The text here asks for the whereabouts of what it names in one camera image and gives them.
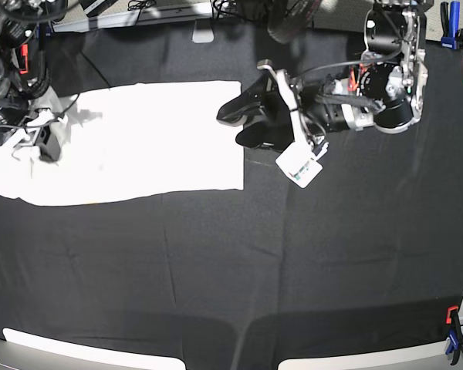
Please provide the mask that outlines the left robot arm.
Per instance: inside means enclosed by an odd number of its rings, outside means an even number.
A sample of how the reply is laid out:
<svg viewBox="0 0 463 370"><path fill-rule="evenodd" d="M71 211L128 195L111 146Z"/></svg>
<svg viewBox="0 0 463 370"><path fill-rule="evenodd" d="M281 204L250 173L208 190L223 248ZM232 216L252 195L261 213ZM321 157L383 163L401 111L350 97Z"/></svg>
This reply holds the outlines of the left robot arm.
<svg viewBox="0 0 463 370"><path fill-rule="evenodd" d="M365 49L343 62L347 74L310 79L309 71L291 76L261 60L262 76L224 104L216 119L238 126L236 142L247 148L283 152L292 143L316 155L329 133L373 127L398 134L421 120L428 69L424 63L430 1L376 1L364 21Z"/></svg>

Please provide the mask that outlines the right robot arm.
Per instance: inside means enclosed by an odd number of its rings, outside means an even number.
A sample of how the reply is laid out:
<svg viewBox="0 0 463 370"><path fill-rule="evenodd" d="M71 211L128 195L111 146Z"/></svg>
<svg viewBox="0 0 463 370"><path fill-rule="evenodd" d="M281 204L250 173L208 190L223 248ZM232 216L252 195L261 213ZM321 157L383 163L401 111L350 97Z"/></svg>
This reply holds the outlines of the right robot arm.
<svg viewBox="0 0 463 370"><path fill-rule="evenodd" d="M35 147L53 163L61 146L54 124L65 116L46 58L49 19L64 1L0 1L0 146Z"/></svg>

